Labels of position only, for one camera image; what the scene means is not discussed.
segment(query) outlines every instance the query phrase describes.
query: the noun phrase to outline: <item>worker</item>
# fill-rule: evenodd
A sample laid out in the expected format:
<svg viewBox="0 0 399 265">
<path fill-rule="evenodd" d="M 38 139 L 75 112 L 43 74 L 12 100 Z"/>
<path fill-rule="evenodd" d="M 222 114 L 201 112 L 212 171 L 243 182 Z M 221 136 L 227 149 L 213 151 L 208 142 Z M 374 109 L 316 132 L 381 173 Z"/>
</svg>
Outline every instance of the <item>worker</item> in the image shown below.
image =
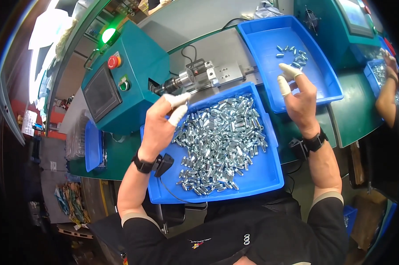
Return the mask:
<svg viewBox="0 0 399 265">
<path fill-rule="evenodd" d="M 397 61 L 387 50 L 381 49 L 386 64 L 385 83 L 380 88 L 376 100 L 376 109 L 386 124 L 399 133 L 399 105 L 396 104 L 395 95 L 399 88 L 399 70 Z"/>
<path fill-rule="evenodd" d="M 315 139 L 322 133 L 316 119 L 317 89 L 299 69 L 286 64 L 279 67 L 283 73 L 277 81 L 288 115 L 304 139 Z M 291 89 L 296 86 L 299 92 L 293 95 Z M 315 187 L 307 222 L 300 219 L 298 202 L 297 213 L 289 214 L 283 210 L 286 205 L 280 202 L 291 195 L 276 190 L 215 202 L 221 207 L 218 211 L 210 212 L 213 206 L 210 202 L 203 224 L 171 238 L 161 233 L 141 205 L 150 178 L 143 165 L 153 163 L 170 144 L 176 125 L 188 109 L 185 103 L 189 97 L 187 93 L 163 95 L 147 111 L 144 138 L 132 159 L 140 161 L 141 164 L 137 164 L 141 166 L 134 162 L 130 164 L 117 201 L 129 263 L 343 264 L 348 238 L 343 216 L 342 181 L 335 155 L 326 140 L 310 151 L 308 158 Z M 275 194 L 285 195 L 282 200 L 276 200 Z"/>
<path fill-rule="evenodd" d="M 154 12 L 170 4 L 171 0 L 148 0 L 148 14 L 152 15 Z"/>
</svg>

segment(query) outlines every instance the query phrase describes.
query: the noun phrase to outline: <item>shirt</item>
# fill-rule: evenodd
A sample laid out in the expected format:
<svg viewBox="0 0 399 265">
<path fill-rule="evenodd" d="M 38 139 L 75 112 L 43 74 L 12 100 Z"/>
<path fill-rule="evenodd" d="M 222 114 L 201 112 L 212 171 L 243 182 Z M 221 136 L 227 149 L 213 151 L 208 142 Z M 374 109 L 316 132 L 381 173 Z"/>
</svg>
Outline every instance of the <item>shirt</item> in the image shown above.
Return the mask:
<svg viewBox="0 0 399 265">
<path fill-rule="evenodd" d="M 258 265 L 343 264 L 348 238 L 343 199 L 328 192 L 313 202 L 307 223 L 251 207 L 167 239 L 147 215 L 122 217 L 129 264 L 233 264 L 247 256 Z"/>
</svg>

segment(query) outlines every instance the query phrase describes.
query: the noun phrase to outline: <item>sleeve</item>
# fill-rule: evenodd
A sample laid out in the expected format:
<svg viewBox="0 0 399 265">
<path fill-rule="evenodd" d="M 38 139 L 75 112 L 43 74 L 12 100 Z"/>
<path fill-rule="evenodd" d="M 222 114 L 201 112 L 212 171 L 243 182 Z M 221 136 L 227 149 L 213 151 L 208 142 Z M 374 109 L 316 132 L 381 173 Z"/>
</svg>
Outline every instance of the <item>sleeve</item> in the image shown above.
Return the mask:
<svg viewBox="0 0 399 265">
<path fill-rule="evenodd" d="M 311 205 L 307 223 L 317 238 L 322 264 L 344 264 L 348 236 L 343 210 L 344 199 L 334 191 L 320 195 Z"/>
<path fill-rule="evenodd" d="M 148 10 L 152 10 L 158 6 L 160 0 L 148 0 Z"/>
<path fill-rule="evenodd" d="M 146 214 L 130 213 L 122 217 L 122 226 L 129 264 L 152 264 L 155 255 L 149 253 L 166 240 L 157 223 Z"/>
</svg>

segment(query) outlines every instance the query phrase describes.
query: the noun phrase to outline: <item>hand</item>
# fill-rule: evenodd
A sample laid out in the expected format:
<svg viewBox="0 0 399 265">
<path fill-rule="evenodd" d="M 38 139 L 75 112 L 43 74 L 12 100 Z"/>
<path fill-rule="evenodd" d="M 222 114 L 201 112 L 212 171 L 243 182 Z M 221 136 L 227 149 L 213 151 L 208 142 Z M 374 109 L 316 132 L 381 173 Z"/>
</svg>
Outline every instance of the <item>hand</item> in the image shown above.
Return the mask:
<svg viewBox="0 0 399 265">
<path fill-rule="evenodd" d="M 185 103 L 190 97 L 189 93 L 179 96 L 164 94 L 148 109 L 144 138 L 138 151 L 139 160 L 154 162 L 160 152 L 170 144 L 177 124 L 188 110 Z"/>
<path fill-rule="evenodd" d="M 308 80 L 302 71 L 287 64 L 279 64 L 283 73 L 277 77 L 279 89 L 286 105 L 289 117 L 298 126 L 305 139 L 311 139 L 320 132 L 316 119 L 317 88 Z M 299 93 L 291 93 L 295 88 Z"/>
<path fill-rule="evenodd" d="M 387 50 L 381 48 L 380 52 L 382 53 L 386 66 L 391 67 L 394 70 L 394 72 L 397 74 L 398 73 L 397 60 L 393 56 L 391 56 Z"/>
<path fill-rule="evenodd" d="M 166 5 L 170 4 L 170 3 L 171 3 L 171 0 L 160 0 L 160 4 L 162 6 L 166 6 Z"/>
</svg>

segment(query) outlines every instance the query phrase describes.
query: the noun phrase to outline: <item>red emergency stop button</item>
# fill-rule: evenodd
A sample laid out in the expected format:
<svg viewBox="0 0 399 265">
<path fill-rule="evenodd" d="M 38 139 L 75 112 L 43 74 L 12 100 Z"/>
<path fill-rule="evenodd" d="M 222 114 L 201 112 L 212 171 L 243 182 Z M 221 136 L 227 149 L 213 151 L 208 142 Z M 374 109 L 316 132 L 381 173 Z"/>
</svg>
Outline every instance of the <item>red emergency stop button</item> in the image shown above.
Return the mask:
<svg viewBox="0 0 399 265">
<path fill-rule="evenodd" d="M 116 67 L 119 67 L 121 63 L 122 63 L 122 60 L 120 59 L 120 57 L 112 55 L 112 56 L 110 56 L 110 58 L 108 58 L 107 65 L 108 65 L 108 68 L 114 69 Z"/>
</svg>

